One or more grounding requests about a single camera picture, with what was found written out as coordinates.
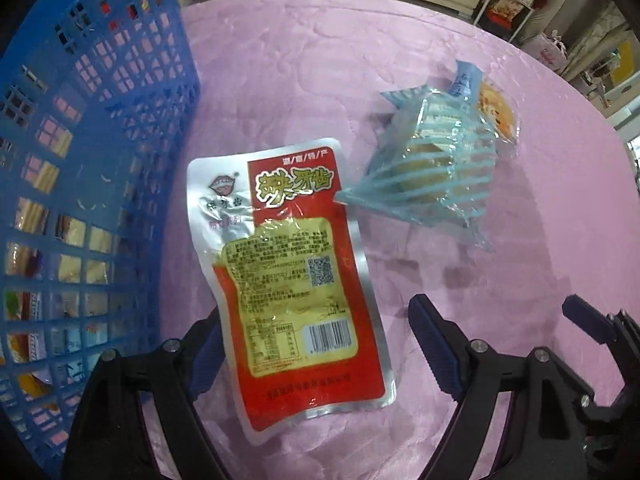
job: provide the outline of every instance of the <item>red label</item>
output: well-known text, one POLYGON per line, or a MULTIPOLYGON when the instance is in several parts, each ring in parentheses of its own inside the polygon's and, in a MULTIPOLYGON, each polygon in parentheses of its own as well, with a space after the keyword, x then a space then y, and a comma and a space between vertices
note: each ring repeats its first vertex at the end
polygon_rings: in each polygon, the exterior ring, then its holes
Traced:
POLYGON ((248 172, 256 226, 270 219, 291 217, 327 218, 331 223, 338 272, 358 338, 358 352, 353 358, 256 378, 248 367, 236 287, 225 267, 214 267, 228 303, 240 391, 252 427, 261 431, 288 416, 326 404, 379 399, 385 394, 385 383, 346 210, 334 202, 340 177, 333 150, 315 148, 251 161, 248 172))

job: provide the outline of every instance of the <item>lips logo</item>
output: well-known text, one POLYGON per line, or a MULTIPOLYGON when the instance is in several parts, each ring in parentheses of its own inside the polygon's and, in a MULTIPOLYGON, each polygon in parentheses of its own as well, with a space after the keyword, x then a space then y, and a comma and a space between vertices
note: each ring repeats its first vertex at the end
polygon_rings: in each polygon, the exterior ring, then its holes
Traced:
POLYGON ((217 176, 211 184, 209 184, 209 189, 215 191, 219 196, 229 196, 234 192, 235 184, 235 177, 220 175, 217 176))

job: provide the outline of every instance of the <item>snack package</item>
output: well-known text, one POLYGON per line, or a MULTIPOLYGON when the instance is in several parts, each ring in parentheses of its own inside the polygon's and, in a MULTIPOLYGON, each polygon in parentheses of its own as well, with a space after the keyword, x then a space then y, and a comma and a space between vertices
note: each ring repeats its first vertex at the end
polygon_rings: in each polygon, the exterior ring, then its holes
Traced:
MULTIPOLYGON (((46 165, 40 168, 36 182, 39 187, 52 189, 57 173, 51 173, 46 165)), ((49 212, 43 206, 21 198, 15 214, 14 227, 29 233, 41 234, 45 231, 49 221, 49 212)), ((84 242, 85 224, 79 220, 58 216, 56 223, 56 238, 71 246, 82 246, 84 242)), ((92 229, 91 248, 108 253, 111 246, 111 235, 100 229, 92 229)), ((10 242, 6 252, 5 269, 8 274, 25 278, 41 280, 43 267, 43 253, 23 244, 10 242)), ((56 257, 57 269, 53 269, 53 279, 59 282, 80 283, 81 260, 68 254, 56 257)), ((87 283, 107 283, 107 263, 91 260, 87 265, 87 283)), ((11 320, 43 320, 79 317, 79 295, 76 292, 56 292, 50 296, 49 312, 44 313, 42 293, 32 290, 6 290, 4 292, 4 315, 11 320)), ((105 294, 86 294, 84 311, 87 316, 100 316, 108 313, 105 294)), ((85 326, 85 343, 87 346, 106 343, 107 324, 87 324, 85 326)), ((54 327, 50 329, 52 348, 49 356, 76 352, 82 348, 81 329, 79 324, 69 324, 68 327, 54 327)), ((15 363, 38 362, 47 358, 46 338, 44 329, 26 333, 11 333, 8 335, 11 358, 15 363)), ((82 358, 70 358, 68 362, 54 365, 54 376, 51 368, 43 364, 42 368, 31 373, 18 376, 18 384, 23 392, 34 399, 52 392, 54 383, 64 386, 85 378, 86 371, 82 358)))
MULTIPOLYGON (((518 135, 520 134, 516 107, 495 83, 486 76, 482 76, 482 72, 475 65, 459 60, 456 60, 456 64, 458 72, 448 93, 466 98, 473 104, 476 104, 473 97, 477 95, 478 109, 486 119, 495 125, 495 129, 499 134, 498 153, 500 156, 514 155, 518 135), (475 90, 477 82, 479 82, 478 93, 475 90)), ((423 85, 404 90, 382 92, 381 95, 396 108, 401 108, 405 103, 429 90, 429 85, 423 85)))
POLYGON ((475 105, 480 95, 480 85, 483 76, 482 70, 467 61, 456 60, 456 65, 458 72, 447 93, 475 105))
POLYGON ((342 165, 340 144, 321 139, 187 170, 191 237, 254 444, 396 396, 358 225, 334 202, 342 165))
POLYGON ((496 137, 471 102, 425 90, 395 113, 367 174, 335 199, 488 249, 478 222, 494 176, 496 137))
POLYGON ((522 12, 524 7, 518 0, 491 0, 487 12, 498 16, 511 28, 513 19, 522 12))

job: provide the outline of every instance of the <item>barcode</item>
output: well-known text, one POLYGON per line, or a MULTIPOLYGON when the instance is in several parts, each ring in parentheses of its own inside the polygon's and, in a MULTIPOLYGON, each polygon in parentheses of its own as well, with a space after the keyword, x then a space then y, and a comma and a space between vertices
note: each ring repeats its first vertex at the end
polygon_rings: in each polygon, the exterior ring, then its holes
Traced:
POLYGON ((334 272, 331 268, 331 258, 320 256, 319 258, 308 258, 306 265, 309 269, 309 278, 312 286, 327 285, 333 283, 334 272))
POLYGON ((306 325, 302 329, 305 348, 309 354, 322 354, 351 346, 349 320, 306 325))

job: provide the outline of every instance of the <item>pink table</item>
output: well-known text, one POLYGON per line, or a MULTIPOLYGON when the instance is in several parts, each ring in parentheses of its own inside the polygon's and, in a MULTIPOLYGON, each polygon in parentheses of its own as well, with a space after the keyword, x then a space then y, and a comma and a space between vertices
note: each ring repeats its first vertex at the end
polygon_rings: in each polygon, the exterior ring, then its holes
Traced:
MULTIPOLYGON (((611 401, 622 384, 606 349, 561 317, 573 292, 640 319, 640 206, 613 129, 581 95, 515 47, 457 19, 393 0, 213 0, 184 9, 202 98, 178 166, 164 233, 163 336, 183 336, 213 307, 186 219, 185 170, 200 156, 318 137, 342 143, 356 178, 391 108, 376 93, 476 63, 517 102, 520 155, 498 165, 484 218, 494 253, 359 213, 398 400, 300 424, 257 449, 242 436, 223 369, 197 402, 236 478, 417 478, 454 409, 406 320, 425 292, 469 337, 526 355, 547 345, 611 401)), ((498 412, 504 416, 505 399, 498 412)), ((159 446, 158 425, 150 422, 159 446)), ((488 472, 495 420, 476 477, 488 472)))

